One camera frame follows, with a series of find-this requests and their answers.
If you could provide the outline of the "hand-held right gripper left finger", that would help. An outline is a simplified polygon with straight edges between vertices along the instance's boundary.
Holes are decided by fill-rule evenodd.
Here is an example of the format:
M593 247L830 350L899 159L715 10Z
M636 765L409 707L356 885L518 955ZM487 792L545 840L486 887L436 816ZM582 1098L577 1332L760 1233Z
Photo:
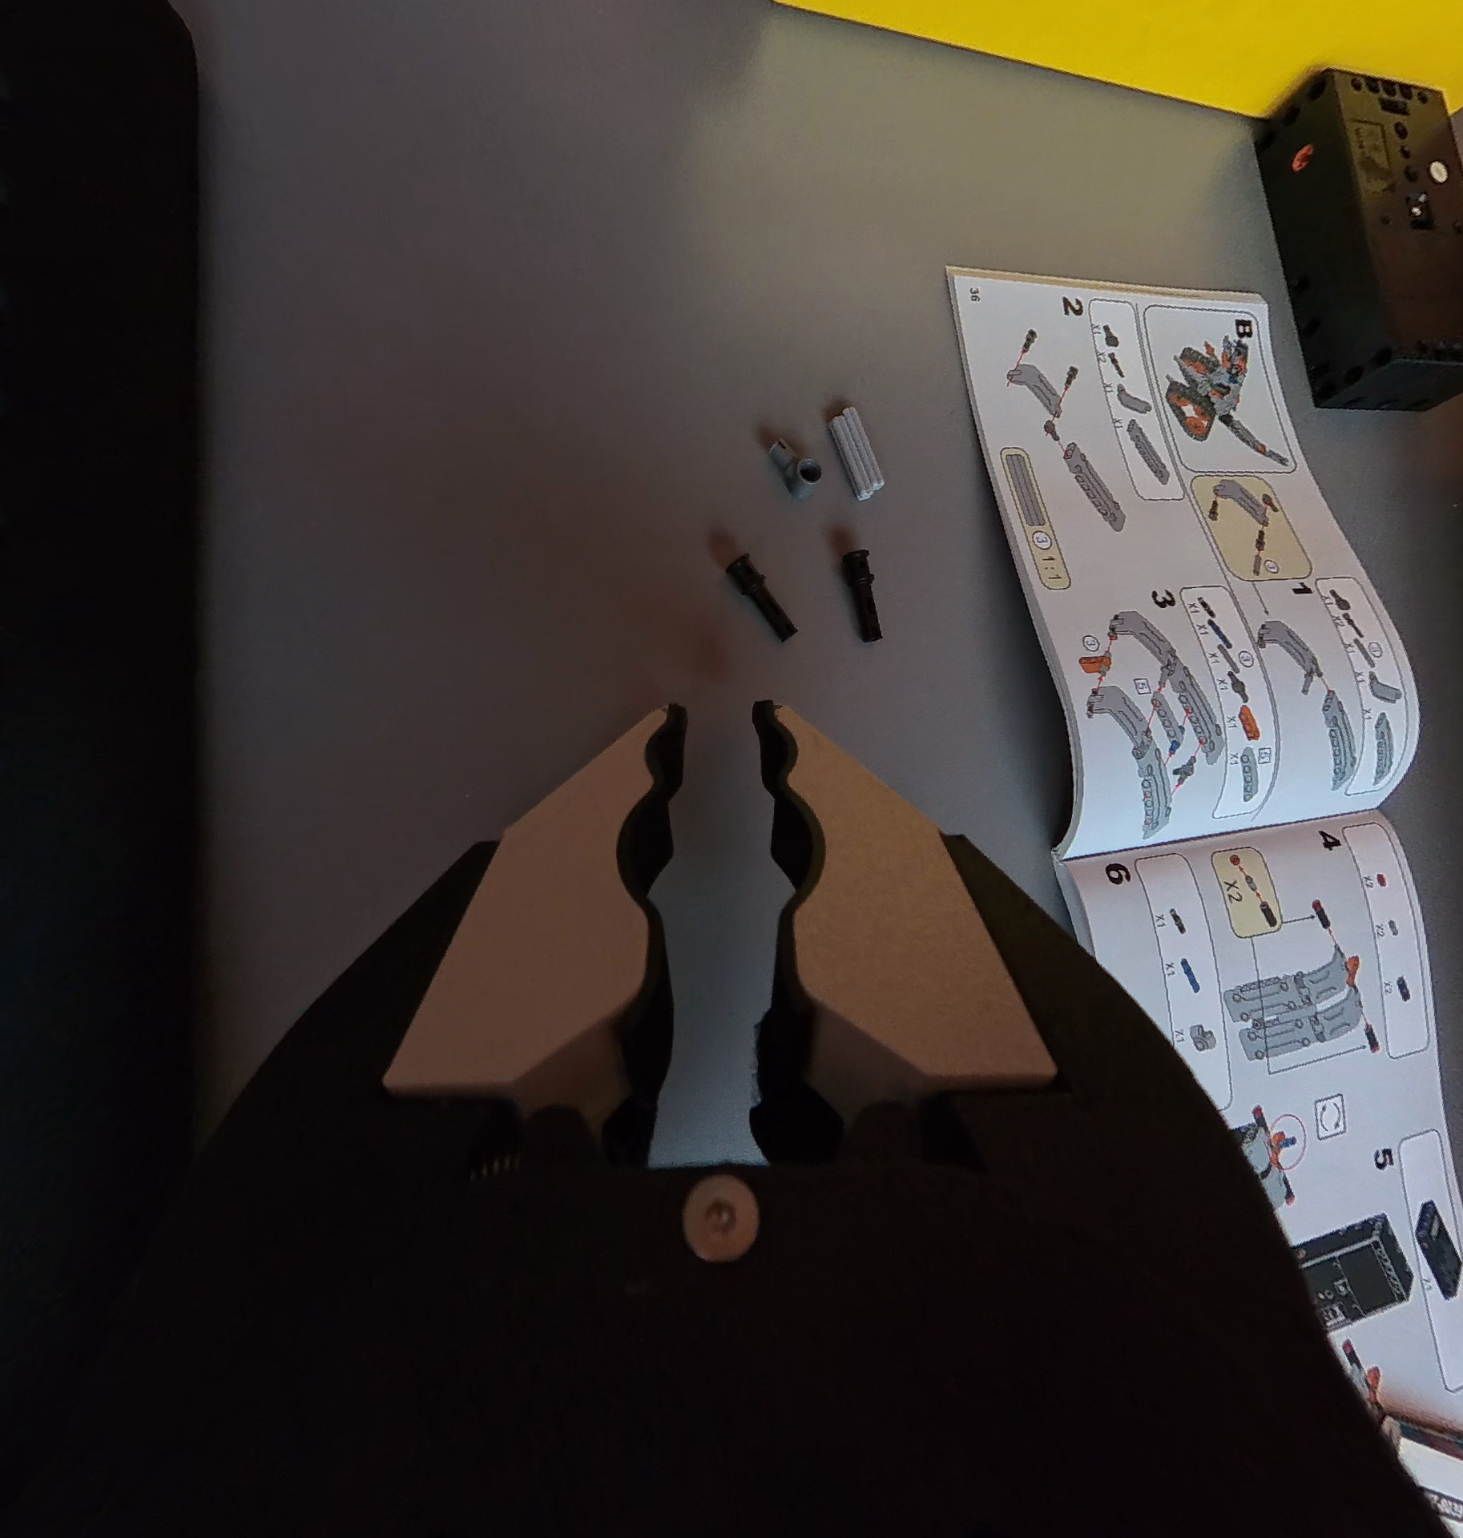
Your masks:
M404 1098L575 1111L617 1164L647 1160L671 1055L665 933L687 715L652 710L500 837L383 1076Z

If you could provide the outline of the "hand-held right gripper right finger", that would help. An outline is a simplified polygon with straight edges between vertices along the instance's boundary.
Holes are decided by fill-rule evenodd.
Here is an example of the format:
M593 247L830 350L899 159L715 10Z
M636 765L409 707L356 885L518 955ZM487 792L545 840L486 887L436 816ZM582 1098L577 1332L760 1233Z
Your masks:
M1053 1058L936 822L788 705L758 702L753 722L795 890L758 1032L764 1159L830 1160L870 1106L1048 1087Z

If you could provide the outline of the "light grey axle brick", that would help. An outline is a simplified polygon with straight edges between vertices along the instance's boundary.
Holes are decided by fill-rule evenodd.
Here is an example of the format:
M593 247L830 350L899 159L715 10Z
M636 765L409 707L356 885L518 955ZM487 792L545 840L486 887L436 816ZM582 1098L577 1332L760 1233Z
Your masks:
M869 502L885 486L878 457L854 406L846 406L828 424L836 459L857 502Z

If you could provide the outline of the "black battery box brick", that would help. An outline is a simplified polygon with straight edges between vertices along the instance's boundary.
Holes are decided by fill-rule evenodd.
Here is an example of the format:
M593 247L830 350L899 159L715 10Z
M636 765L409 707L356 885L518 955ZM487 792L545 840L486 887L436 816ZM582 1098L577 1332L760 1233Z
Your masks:
M1463 393L1463 166L1434 87L1324 69L1261 127L1260 177L1314 403Z

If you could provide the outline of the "yellow plastic bin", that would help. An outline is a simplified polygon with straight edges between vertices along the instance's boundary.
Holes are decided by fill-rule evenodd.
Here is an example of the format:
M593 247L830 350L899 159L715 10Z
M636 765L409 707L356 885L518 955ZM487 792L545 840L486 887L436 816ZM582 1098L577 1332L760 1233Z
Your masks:
M796 2L795 9L1221 111L1319 68L1463 106L1463 2Z

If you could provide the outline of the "grey desk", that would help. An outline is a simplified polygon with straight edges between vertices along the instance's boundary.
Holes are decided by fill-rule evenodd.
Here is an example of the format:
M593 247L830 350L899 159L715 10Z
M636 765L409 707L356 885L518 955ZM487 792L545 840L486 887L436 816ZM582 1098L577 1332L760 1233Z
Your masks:
M982 1170L747 1170L788 885L756 696L1029 890L1069 749L989 491L949 262L1251 291L1306 457L1439 715L1394 798L1463 1074L1463 399L1320 412L1243 121L769 4L184 4L208 92L208 1116L284 1228L207 1338L178 1478L216 1535L1434 1535L1332 1458L1186 1210L1032 1221ZM885 488L828 433L856 408ZM798 504L764 433L822 465ZM867 550L881 640L841 556ZM748 555L798 633L726 574ZM644 710L687 712L655 887L665 1167L434 1162L349 1133L473 869ZM1463 1088L1458 1152L1463 1157Z

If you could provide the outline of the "white instruction booklet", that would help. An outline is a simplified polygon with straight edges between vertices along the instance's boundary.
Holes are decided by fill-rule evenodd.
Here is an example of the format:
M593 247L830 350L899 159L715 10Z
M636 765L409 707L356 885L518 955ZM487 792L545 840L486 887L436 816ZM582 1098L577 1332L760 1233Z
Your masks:
M1067 720L1075 933L1239 1141L1325 1332L1463 1436L1463 1202L1381 806L1405 648L1300 452L1256 294L949 270Z

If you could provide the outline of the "grey sticker sheet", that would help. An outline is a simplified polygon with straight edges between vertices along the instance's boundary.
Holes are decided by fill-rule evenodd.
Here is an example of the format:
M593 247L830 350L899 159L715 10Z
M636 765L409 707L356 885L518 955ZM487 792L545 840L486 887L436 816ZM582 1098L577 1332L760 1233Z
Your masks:
M1388 1417L1383 1431L1445 1529L1463 1537L1463 1438Z

